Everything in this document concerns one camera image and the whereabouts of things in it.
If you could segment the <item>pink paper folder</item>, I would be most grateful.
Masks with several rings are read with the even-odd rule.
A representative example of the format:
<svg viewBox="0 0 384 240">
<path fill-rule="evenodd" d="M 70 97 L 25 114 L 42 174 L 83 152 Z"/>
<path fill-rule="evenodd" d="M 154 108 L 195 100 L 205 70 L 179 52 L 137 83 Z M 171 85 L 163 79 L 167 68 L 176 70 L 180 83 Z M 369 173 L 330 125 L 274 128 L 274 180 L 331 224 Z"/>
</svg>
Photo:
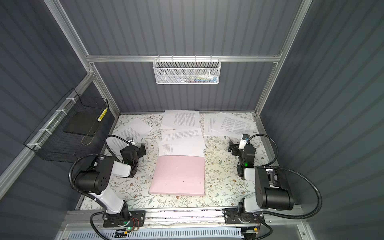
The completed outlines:
<svg viewBox="0 0 384 240">
<path fill-rule="evenodd" d="M 205 195 L 205 158 L 158 157 L 149 193 L 152 195 Z"/>
</svg>

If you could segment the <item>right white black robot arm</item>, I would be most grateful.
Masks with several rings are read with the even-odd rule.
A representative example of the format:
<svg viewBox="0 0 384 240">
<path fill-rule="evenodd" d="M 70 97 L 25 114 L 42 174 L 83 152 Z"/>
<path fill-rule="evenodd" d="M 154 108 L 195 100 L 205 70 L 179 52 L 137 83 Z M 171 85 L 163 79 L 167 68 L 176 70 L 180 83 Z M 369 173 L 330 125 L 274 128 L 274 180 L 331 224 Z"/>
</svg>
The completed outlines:
<svg viewBox="0 0 384 240">
<path fill-rule="evenodd" d="M 268 167 L 255 167 L 256 149 L 247 147 L 247 141 L 239 144 L 229 141 L 228 152 L 238 157 L 237 174 L 244 180 L 254 184 L 255 192 L 243 198 L 236 209 L 229 209 L 232 222 L 256 223 L 254 213 L 262 219 L 262 210 L 290 211 L 294 208 L 294 198 L 285 173 Z"/>
</svg>

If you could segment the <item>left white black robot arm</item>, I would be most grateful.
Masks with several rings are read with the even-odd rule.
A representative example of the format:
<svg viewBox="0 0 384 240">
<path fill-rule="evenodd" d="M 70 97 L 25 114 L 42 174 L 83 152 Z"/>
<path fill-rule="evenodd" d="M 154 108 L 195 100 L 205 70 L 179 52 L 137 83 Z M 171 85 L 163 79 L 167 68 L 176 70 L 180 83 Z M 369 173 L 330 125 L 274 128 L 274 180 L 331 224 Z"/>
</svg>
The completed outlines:
<svg viewBox="0 0 384 240">
<path fill-rule="evenodd" d="M 147 154 L 145 145 L 137 147 L 128 145 L 121 150 L 123 161 L 117 157 L 92 154 L 94 165 L 79 171 L 73 176 L 73 169 L 82 159 L 91 157 L 86 155 L 79 158 L 70 168 L 69 181 L 71 187 L 85 197 L 94 200 L 104 210 L 105 226 L 125 227 L 136 221 L 132 217 L 126 201 L 117 196 L 109 186 L 112 176 L 119 178 L 133 178 L 138 171 L 139 158 Z"/>
</svg>

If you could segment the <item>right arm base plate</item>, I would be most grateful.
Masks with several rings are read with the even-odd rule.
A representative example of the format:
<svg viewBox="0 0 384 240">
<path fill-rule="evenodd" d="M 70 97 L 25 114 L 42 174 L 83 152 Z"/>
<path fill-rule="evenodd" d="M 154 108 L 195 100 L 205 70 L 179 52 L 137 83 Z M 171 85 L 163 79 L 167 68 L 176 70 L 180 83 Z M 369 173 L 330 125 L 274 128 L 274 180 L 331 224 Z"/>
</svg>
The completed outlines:
<svg viewBox="0 0 384 240">
<path fill-rule="evenodd" d="M 264 216 L 261 214 L 254 215 L 253 213 L 245 212 L 238 208 L 224 208 L 222 209 L 224 215 L 225 224 L 236 225 L 236 224 L 253 224 L 260 225 L 260 220 L 264 221 Z"/>
</svg>

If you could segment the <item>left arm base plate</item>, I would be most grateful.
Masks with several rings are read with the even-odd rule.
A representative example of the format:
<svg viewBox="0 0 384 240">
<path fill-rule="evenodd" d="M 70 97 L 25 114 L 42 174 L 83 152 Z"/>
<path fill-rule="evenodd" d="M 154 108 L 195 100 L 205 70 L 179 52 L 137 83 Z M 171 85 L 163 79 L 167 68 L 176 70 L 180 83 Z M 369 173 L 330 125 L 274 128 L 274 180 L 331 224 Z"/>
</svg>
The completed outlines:
<svg viewBox="0 0 384 240">
<path fill-rule="evenodd" d="M 144 225 L 146 211 L 130 211 L 129 214 L 103 214 L 104 228 L 139 228 Z"/>
</svg>

